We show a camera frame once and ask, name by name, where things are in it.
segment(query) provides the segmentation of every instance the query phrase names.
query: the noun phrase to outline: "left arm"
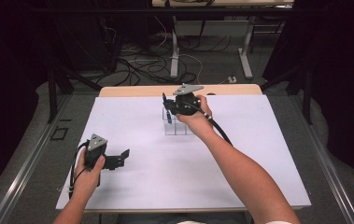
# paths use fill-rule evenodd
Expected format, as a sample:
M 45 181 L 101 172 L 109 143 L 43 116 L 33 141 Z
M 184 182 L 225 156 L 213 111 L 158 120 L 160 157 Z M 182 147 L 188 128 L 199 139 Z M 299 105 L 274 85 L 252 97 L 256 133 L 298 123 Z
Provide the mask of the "left arm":
M 75 178 L 84 167 L 84 155 L 86 148 L 80 153 L 78 165 L 75 168 Z M 105 158 L 100 156 L 92 170 L 84 170 L 76 180 L 72 198 L 66 204 L 63 211 L 56 217 L 53 224 L 57 223 L 80 223 L 83 218 L 83 211 L 87 202 L 91 198 L 98 184 L 98 178 L 104 167 Z

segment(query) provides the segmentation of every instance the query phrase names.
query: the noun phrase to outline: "right arm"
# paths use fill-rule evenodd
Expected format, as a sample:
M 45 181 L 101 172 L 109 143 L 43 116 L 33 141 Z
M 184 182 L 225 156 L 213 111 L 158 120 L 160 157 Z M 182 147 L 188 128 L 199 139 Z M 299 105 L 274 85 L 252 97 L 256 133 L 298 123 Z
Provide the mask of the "right arm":
M 202 109 L 211 114 L 206 98 Z M 208 147 L 237 197 L 252 214 L 255 223 L 287 221 L 300 223 L 273 178 L 253 159 L 237 150 L 215 133 L 200 112 L 192 116 L 177 115 Z

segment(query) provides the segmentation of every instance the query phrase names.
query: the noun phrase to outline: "transparent container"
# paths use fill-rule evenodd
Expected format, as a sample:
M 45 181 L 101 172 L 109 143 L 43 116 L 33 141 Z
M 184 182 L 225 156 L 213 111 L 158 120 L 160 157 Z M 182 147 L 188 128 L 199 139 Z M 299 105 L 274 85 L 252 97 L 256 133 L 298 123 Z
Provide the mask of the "transparent container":
M 188 125 L 180 122 L 177 119 L 177 116 L 171 116 L 171 123 L 167 118 L 167 110 L 163 108 L 163 125 L 164 125 L 164 134 L 165 135 L 185 135 L 185 134 L 193 134 L 191 129 L 189 129 Z

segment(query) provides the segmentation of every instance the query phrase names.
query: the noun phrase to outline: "skin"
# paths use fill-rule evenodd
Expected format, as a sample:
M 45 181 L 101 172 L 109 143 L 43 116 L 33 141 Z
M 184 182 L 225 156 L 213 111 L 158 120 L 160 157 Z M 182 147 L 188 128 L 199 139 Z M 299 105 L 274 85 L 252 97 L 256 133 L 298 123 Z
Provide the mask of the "skin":
M 202 95 L 196 97 L 201 101 L 200 107 L 207 114 L 212 115 L 206 98 Z M 177 115 L 177 118 L 186 123 L 208 147 L 233 191 L 253 216 L 255 223 L 271 221 L 300 223 L 273 178 L 257 162 L 217 135 L 203 114 L 197 112 L 191 116 Z M 83 149 L 80 153 L 75 176 L 84 169 L 85 152 L 86 149 Z M 91 171 L 84 171 L 79 176 L 72 198 L 53 223 L 80 223 L 84 208 L 97 187 L 104 163 L 105 158 L 101 156 Z

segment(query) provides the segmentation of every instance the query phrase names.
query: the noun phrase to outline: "desk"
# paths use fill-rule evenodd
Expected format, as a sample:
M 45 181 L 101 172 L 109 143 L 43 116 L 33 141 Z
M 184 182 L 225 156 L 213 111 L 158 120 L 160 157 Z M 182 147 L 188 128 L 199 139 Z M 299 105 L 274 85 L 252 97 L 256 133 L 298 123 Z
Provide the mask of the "desk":
M 193 134 L 164 135 L 161 95 L 163 91 L 171 95 L 177 87 L 103 88 L 81 142 L 96 133 L 108 140 L 107 155 L 127 148 L 131 151 L 124 167 L 102 171 L 101 186 L 88 202 L 87 212 L 246 210 L 200 139 Z M 214 119 L 234 145 L 267 170 L 293 208 L 309 206 L 273 110 L 260 88 L 207 85 L 197 93 L 208 92 L 217 94 L 207 96 L 208 102 Z M 68 178 L 57 209 L 63 209 L 68 201 Z
M 165 7 L 165 0 L 153 0 L 154 7 Z M 183 3 L 170 0 L 170 7 L 204 7 L 203 3 Z M 255 7 L 255 6 L 280 6 L 290 5 L 293 0 L 215 0 L 212 7 Z M 179 35 L 200 35 L 201 21 L 177 21 L 174 17 L 175 31 L 173 32 L 173 57 L 171 62 L 171 77 L 177 77 L 177 64 L 179 48 L 177 47 L 177 37 Z M 238 49 L 244 75 L 248 79 L 253 79 L 250 70 L 247 51 L 249 41 L 252 36 L 255 18 L 250 17 L 248 21 L 207 21 L 202 35 L 235 35 L 244 36 L 243 48 Z

